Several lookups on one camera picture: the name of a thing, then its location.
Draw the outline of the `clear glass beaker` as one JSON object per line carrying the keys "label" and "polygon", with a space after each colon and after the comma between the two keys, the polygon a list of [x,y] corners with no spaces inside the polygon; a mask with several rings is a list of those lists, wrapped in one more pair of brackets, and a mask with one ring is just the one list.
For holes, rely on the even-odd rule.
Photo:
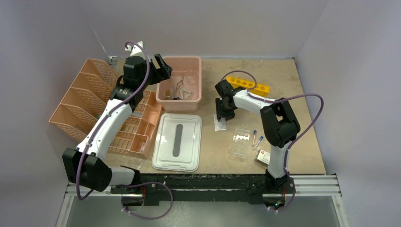
{"label": "clear glass beaker", "polygon": [[198,86],[199,85],[199,78],[198,77],[188,77],[186,79],[187,85],[188,86]]}

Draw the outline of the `small white sachet packet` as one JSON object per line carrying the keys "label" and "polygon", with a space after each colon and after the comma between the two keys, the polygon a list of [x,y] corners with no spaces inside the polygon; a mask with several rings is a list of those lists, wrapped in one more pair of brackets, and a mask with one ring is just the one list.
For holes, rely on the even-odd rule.
{"label": "small white sachet packet", "polygon": [[217,119],[217,115],[213,115],[214,120],[214,127],[215,131],[226,131],[227,130],[227,123],[225,118],[221,118],[220,120]]}

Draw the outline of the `blue capped tube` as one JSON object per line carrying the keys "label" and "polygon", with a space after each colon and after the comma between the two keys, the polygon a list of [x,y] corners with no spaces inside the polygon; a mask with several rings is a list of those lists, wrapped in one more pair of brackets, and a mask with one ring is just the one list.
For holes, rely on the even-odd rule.
{"label": "blue capped tube", "polygon": [[263,136],[260,136],[260,138],[256,141],[256,143],[253,145],[253,149],[257,149],[261,141],[263,140]]}
{"label": "blue capped tube", "polygon": [[257,135],[257,130],[254,130],[254,131],[253,131],[253,142],[252,142],[252,147],[254,147],[254,145],[255,145],[256,135]]}

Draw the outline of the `metal crucible tongs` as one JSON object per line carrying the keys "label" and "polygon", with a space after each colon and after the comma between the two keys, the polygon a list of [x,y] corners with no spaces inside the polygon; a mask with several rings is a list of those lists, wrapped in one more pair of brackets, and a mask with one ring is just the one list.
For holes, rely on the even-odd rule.
{"label": "metal crucible tongs", "polygon": [[180,89],[183,87],[184,76],[181,76],[179,82],[177,82],[175,90],[170,95],[170,100],[182,100],[180,98]]}

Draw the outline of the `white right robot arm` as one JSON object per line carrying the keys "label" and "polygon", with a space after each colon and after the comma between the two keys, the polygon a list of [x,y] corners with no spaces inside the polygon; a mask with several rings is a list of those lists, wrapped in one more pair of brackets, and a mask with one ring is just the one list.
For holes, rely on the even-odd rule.
{"label": "white right robot arm", "polygon": [[289,101],[250,96],[244,87],[233,88],[227,80],[218,82],[215,89],[219,95],[215,100],[218,121],[233,119],[238,108],[260,116],[265,138],[271,145],[265,185],[270,192],[278,192],[289,181],[289,145],[301,129]]}

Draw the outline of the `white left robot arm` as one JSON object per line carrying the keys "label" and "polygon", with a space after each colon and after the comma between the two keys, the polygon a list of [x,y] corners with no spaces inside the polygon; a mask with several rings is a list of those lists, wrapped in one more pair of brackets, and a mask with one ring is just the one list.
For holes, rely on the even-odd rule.
{"label": "white left robot arm", "polygon": [[98,192],[108,186],[122,185],[128,193],[140,190],[137,170],[125,166],[110,168],[105,156],[120,127],[135,111],[144,97],[147,86],[171,77],[173,68],[163,57],[154,54],[152,59],[133,55],[125,60],[123,74],[109,95],[104,112],[89,134],[75,147],[67,148],[62,155],[68,181]]}

